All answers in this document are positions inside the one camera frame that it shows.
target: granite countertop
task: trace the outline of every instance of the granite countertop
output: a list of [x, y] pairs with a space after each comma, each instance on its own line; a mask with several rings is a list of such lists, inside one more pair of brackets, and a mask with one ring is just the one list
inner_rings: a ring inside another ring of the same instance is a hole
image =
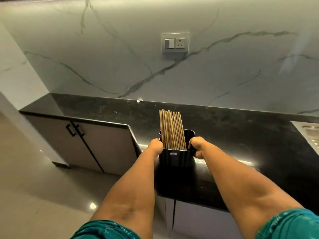
[[[159, 137], [160, 109], [180, 111], [185, 129], [256, 168], [319, 213], [319, 156], [290, 122], [319, 123], [319, 117], [52, 93], [20, 112], [128, 124], [138, 143], [147, 145]], [[157, 165], [155, 189], [163, 197], [227, 210], [202, 160], [188, 169]]]

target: black square container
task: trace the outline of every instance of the black square container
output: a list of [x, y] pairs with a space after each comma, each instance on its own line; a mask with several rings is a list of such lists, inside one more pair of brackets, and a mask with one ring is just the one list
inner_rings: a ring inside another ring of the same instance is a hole
[[[176, 167], [191, 167], [194, 161], [194, 155], [196, 149], [188, 149], [188, 142], [191, 138], [195, 136], [195, 132], [192, 130], [184, 129], [185, 141], [187, 146], [187, 151], [185, 150], [174, 150], [164, 148], [162, 153], [159, 155], [159, 164], [167, 166]], [[159, 131], [159, 140], [162, 141], [161, 133]]]

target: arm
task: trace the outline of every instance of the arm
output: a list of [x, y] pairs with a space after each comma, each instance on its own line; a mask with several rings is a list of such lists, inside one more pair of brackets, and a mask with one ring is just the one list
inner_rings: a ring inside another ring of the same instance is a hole
[[153, 237], [154, 160], [163, 144], [153, 139], [133, 166], [115, 183], [93, 220], [111, 220], [128, 227], [142, 239]]
[[259, 229], [278, 213], [303, 208], [270, 179], [228, 156], [202, 137], [189, 141], [204, 158], [219, 192], [245, 238], [255, 238]]

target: cabinet handle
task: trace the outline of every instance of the cabinet handle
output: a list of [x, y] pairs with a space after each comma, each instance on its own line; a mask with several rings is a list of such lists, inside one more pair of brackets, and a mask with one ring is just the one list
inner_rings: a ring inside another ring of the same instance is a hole
[[81, 134], [80, 130], [79, 130], [79, 125], [75, 126], [75, 129], [77, 130], [78, 134], [80, 135], [80, 137], [83, 137], [85, 135], [85, 133]]
[[67, 125], [66, 125], [66, 129], [69, 131], [69, 133], [71, 134], [71, 136], [74, 137], [74, 136], [76, 135], [76, 133], [71, 132], [71, 130], [70, 130], [69, 127], [70, 127], [70, 124], [67, 124]]

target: bundle of wooden sticks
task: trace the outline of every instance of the bundle of wooden sticks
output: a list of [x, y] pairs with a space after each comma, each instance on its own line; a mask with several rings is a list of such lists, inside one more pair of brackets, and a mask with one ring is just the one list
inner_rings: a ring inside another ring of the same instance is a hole
[[166, 149], [187, 150], [180, 112], [159, 111], [160, 130]]

